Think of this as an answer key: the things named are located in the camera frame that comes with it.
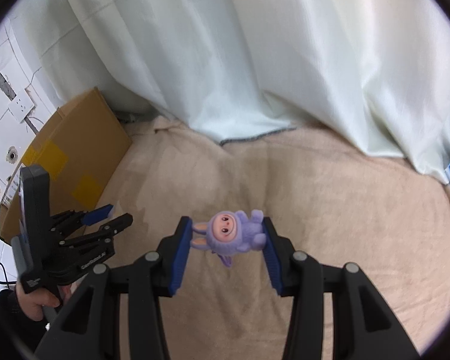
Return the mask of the person's left hand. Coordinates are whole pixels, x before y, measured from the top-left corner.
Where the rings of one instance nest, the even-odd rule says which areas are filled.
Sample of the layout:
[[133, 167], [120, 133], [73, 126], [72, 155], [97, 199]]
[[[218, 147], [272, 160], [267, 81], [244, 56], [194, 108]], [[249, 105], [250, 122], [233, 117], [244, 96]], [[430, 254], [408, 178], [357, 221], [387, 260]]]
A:
[[39, 288], [33, 292], [25, 293], [20, 282], [15, 285], [18, 305], [23, 313], [36, 322], [50, 318], [45, 315], [44, 310], [55, 310], [62, 303], [67, 303], [73, 293], [74, 285], [61, 286], [57, 297], [47, 289]]

